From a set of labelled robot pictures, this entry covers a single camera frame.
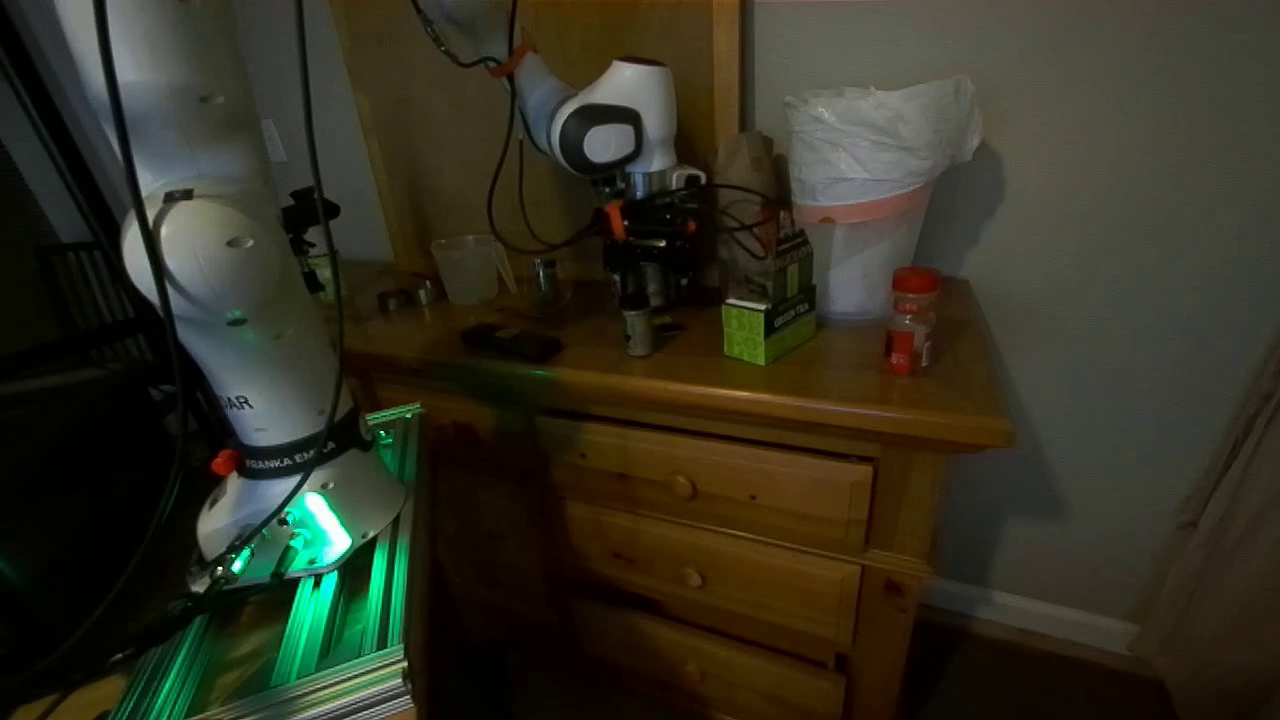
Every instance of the beige wall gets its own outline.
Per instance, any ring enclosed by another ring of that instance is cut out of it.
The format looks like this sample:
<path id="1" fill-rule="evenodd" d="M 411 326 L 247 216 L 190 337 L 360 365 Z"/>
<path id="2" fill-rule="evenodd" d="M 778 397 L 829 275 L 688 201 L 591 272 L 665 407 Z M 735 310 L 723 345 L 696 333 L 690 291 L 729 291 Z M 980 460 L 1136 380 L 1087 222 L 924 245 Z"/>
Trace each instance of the beige wall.
<path id="1" fill-rule="evenodd" d="M 958 464 L 938 571 L 1141 618 L 1280 326 L 1280 8 L 755 0 L 747 44 L 770 136 L 794 89 L 980 86 L 919 253 L 975 284 L 1020 444 Z"/>

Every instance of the small bottle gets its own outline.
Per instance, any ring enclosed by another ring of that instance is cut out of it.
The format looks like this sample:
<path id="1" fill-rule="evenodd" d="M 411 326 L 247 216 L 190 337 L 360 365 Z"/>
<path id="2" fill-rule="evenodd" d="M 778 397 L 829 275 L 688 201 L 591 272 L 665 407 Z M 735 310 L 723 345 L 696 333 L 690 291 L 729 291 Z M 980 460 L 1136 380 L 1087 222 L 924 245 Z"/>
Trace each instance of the small bottle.
<path id="1" fill-rule="evenodd" d="M 892 272 L 882 365 L 892 375 L 915 375 L 932 360 L 932 326 L 938 301 L 938 272 L 898 269 Z"/>

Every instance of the green box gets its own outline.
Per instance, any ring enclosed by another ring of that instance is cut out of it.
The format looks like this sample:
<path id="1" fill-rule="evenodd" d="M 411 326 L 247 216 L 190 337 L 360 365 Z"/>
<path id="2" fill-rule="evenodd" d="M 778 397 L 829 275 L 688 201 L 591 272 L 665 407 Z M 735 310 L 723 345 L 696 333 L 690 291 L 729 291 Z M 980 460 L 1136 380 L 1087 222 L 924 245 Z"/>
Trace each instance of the green box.
<path id="1" fill-rule="evenodd" d="M 723 358 L 770 365 L 814 337 L 814 289 L 804 284 L 786 301 L 729 296 L 720 306 Z"/>

